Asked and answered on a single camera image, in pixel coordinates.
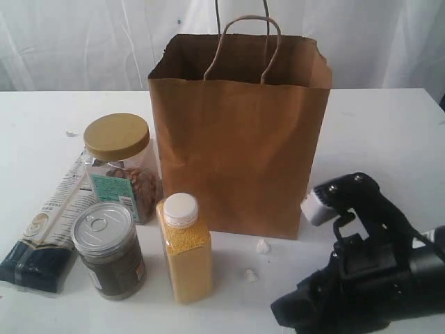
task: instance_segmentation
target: white bottle cap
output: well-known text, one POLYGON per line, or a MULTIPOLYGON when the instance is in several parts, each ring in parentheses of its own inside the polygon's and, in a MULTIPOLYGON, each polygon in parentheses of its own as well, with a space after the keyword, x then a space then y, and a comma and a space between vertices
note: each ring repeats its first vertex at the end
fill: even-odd
POLYGON ((165 222, 174 228, 188 228, 197 220, 197 201, 187 193, 174 193, 164 202, 165 222))

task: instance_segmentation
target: plastic jar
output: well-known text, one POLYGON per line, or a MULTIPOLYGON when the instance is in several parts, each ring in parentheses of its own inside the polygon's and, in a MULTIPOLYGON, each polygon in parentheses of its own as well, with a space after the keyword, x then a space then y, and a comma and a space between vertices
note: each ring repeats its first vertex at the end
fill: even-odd
POLYGON ((147 123, 114 113, 91 123, 83 139, 82 159, 97 200, 119 202, 135 223, 146 223, 162 193, 147 123))
POLYGON ((72 226, 71 238, 104 298, 125 299, 142 285, 144 260, 131 213, 123 205, 89 207, 72 226))
POLYGON ((175 301, 191 303, 213 290, 211 236, 197 201, 176 193, 156 207, 175 301))

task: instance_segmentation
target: white curtain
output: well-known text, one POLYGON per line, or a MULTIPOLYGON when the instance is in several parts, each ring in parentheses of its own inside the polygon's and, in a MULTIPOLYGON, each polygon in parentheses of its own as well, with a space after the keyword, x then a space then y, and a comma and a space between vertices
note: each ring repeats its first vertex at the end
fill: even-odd
MULTIPOLYGON (((220 0, 222 25, 261 0, 220 0)), ((445 93, 445 0, 268 0, 283 34, 318 40, 335 88, 445 93)), ((265 33, 241 22, 238 33, 265 33)), ((0 0, 0 90, 145 90, 177 33, 216 33, 213 0, 0 0)))

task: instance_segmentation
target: white tabletop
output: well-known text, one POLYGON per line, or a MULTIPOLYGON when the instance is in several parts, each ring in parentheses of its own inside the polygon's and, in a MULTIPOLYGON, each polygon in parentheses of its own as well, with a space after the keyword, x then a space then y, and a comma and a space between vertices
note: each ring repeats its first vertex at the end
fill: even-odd
MULTIPOLYGON (((82 151, 82 133, 102 115, 130 112, 149 121, 149 93, 0 93, 2 161, 0 257, 82 151)), ((421 89, 333 90, 327 106, 310 185, 357 170, 374 177, 388 199, 420 230, 445 222, 445 113, 421 89)), ((348 232, 362 231, 356 225, 348 232)), ((212 232, 216 290, 188 306, 172 301, 155 222, 138 226, 148 276, 125 301, 94 290, 79 259, 56 298, 0 284, 1 333, 293 333, 280 328, 269 305, 327 264, 332 225, 304 219, 298 241, 268 239, 272 251, 255 252, 258 237, 212 232), (243 271, 259 274, 255 283, 243 271)), ((381 333, 443 333, 445 317, 397 321, 381 333)))

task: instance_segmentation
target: white crumb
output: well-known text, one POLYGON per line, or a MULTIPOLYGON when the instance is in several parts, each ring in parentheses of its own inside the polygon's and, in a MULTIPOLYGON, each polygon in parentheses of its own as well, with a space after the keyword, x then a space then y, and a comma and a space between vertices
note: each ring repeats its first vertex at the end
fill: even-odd
POLYGON ((255 271, 253 269, 250 269, 250 268, 248 268, 248 269, 246 269, 244 271, 244 278, 249 283, 253 283, 253 282, 257 282, 258 281, 257 273, 255 273, 255 271))
POLYGON ((270 252, 270 245, 264 239, 260 239, 257 244, 257 253, 266 254, 270 252))
POLYGON ((67 135, 67 137, 77 137, 79 135, 78 133, 71 131, 65 131, 65 134, 67 135))

